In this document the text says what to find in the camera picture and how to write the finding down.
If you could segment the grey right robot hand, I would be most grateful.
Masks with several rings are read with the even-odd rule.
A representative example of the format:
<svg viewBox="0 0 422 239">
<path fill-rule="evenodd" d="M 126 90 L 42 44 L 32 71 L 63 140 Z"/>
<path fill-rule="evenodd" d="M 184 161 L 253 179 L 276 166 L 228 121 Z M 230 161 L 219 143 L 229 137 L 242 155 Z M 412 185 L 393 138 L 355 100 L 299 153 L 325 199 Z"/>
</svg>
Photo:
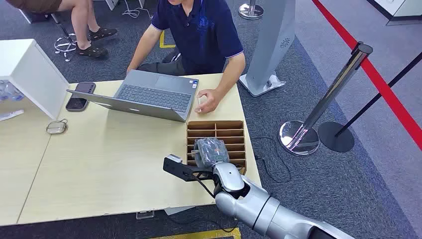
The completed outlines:
<svg viewBox="0 0 422 239">
<path fill-rule="evenodd" d="M 200 168 L 213 167 L 219 162 L 229 162 L 229 154 L 224 141 L 216 137 L 196 139 L 191 153 L 196 165 Z"/>
</svg>

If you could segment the person's left hand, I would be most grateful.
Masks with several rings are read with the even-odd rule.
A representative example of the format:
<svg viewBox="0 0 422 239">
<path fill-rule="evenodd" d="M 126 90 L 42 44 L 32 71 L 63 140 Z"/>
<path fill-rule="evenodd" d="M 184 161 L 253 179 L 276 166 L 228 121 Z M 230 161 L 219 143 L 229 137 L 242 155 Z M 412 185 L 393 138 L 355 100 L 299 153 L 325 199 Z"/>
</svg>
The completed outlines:
<svg viewBox="0 0 422 239">
<path fill-rule="evenodd" d="M 207 114 L 217 108 L 218 104 L 223 98 L 223 94 L 217 89 L 205 89 L 199 91 L 198 93 L 197 98 L 200 99 L 202 97 L 205 97 L 206 99 L 205 101 L 198 104 L 198 106 L 195 108 L 195 112 L 199 114 Z"/>
</svg>

